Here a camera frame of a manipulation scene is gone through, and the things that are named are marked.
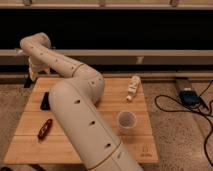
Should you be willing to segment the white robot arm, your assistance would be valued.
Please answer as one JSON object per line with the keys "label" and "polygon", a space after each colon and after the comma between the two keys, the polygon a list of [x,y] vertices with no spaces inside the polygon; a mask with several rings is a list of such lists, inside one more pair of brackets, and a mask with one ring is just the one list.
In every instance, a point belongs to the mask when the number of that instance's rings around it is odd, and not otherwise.
{"label": "white robot arm", "polygon": [[87,64],[57,53],[44,33],[20,41],[34,72],[55,70],[62,80],[49,90],[50,110],[88,171],[144,171],[103,119],[95,104],[102,97],[103,75]]}

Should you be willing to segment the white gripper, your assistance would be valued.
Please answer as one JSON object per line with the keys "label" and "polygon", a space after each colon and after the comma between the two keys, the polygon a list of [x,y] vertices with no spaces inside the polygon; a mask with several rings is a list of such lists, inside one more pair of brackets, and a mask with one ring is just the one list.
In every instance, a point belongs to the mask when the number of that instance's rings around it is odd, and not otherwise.
{"label": "white gripper", "polygon": [[50,68],[40,60],[37,60],[33,57],[29,57],[28,63],[29,63],[29,76],[32,81],[35,81],[37,79],[41,71],[44,71],[46,74],[50,73]]}

